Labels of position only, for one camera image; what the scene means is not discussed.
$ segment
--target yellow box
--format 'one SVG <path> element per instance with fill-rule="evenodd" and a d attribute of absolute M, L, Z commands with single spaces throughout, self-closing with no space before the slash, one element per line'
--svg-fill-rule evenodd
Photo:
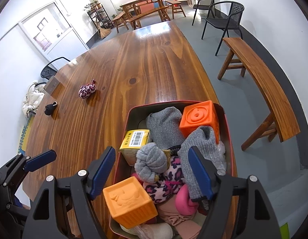
<path fill-rule="evenodd" d="M 136 163 L 136 153 L 141 146 L 150 142 L 148 129 L 135 129 L 126 132 L 122 145 L 119 148 L 126 162 L 130 166 Z"/>
<path fill-rule="evenodd" d="M 158 215 L 152 199 L 134 176 L 104 188 L 103 195 L 112 218 L 127 229 Z"/>

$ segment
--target pink leopard print fabric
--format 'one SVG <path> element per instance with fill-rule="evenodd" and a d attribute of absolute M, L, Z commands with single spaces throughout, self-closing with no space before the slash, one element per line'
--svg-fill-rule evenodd
<path fill-rule="evenodd" d="M 152 198 L 155 204 L 169 199 L 173 194 L 177 194 L 185 184 L 180 159 L 178 156 L 170 158 L 170 166 L 167 171 L 159 175 L 159 180 L 154 184 L 144 182 L 143 188 Z"/>
<path fill-rule="evenodd" d="M 96 91 L 95 80 L 93 79 L 92 84 L 82 85 L 79 89 L 79 97 L 82 99 L 88 98 L 92 93 Z"/>

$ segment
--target fabric storage box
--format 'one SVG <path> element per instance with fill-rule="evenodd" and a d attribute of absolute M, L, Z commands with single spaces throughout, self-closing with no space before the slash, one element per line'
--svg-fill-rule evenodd
<path fill-rule="evenodd" d="M 126 134 L 128 130 L 146 128 L 145 119 L 150 113 L 159 112 L 167 107 L 176 107 L 181 112 L 183 112 L 184 107 L 188 105 L 196 104 L 196 103 L 199 103 L 199 102 L 198 101 L 170 101 L 170 102 L 155 103 L 155 104 L 148 104 L 148 105 L 134 107 L 130 110 L 128 114 L 127 122 L 126 122 L 125 129 L 124 129 L 124 135 Z M 232 149 L 226 115 L 225 115 L 223 108 L 220 105 L 214 104 L 214 106 L 215 106 L 216 113 L 217 113 L 218 120 L 219 120 L 220 139 L 224 143 L 225 148 L 226 148 L 225 158 L 226 158 L 226 163 L 227 163 L 227 173 L 234 176 L 236 174 L 236 166 L 235 166 L 235 158 L 234 158 L 235 156 L 234 156 L 234 152 Z M 129 166 L 125 158 L 123 157 L 123 155 L 119 153 L 117 168 L 116 168 L 115 176 L 114 176 L 114 183 L 118 183 L 122 180 L 129 178 L 131 173 L 134 173 L 134 172 L 135 172 L 134 167 Z M 232 201 L 231 210 L 230 210 L 229 215 L 231 216 L 231 213 L 235 214 L 235 212 L 236 212 L 236 206 L 233 205 L 233 201 Z M 138 238 L 135 235 L 131 235 L 123 231 L 119 223 L 117 223 L 112 217 L 110 217 L 110 229 L 115 234 L 121 235 L 125 238 L 130 238 L 130 239 Z M 233 229 L 233 223 L 227 222 L 225 232 L 226 233 L 230 232 L 232 231 L 232 229 Z"/>

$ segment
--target white jacket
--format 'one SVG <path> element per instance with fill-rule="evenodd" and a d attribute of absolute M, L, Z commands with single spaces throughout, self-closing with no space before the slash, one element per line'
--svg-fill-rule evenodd
<path fill-rule="evenodd" d="M 29 117 L 29 111 L 36 112 L 45 94 L 43 89 L 45 84 L 38 84 L 38 80 L 34 80 L 30 85 L 26 96 L 23 99 L 22 111 L 26 117 Z"/>

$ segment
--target silver screw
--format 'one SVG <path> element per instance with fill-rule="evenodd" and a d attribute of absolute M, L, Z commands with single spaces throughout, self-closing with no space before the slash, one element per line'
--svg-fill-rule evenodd
<path fill-rule="evenodd" d="M 50 182 L 54 179 L 53 175 L 49 175 L 48 177 L 46 177 L 46 181 Z"/>
<path fill-rule="evenodd" d="M 258 180 L 258 178 L 255 176 L 255 175 L 250 175 L 249 179 L 252 181 L 252 182 L 256 182 Z"/>
<path fill-rule="evenodd" d="M 226 174 L 226 172 L 222 169 L 220 170 L 217 170 L 217 174 L 220 175 L 220 176 L 224 176 Z"/>
<path fill-rule="evenodd" d="M 77 174 L 79 176 L 84 176 L 84 175 L 86 175 L 86 170 L 80 170 Z"/>

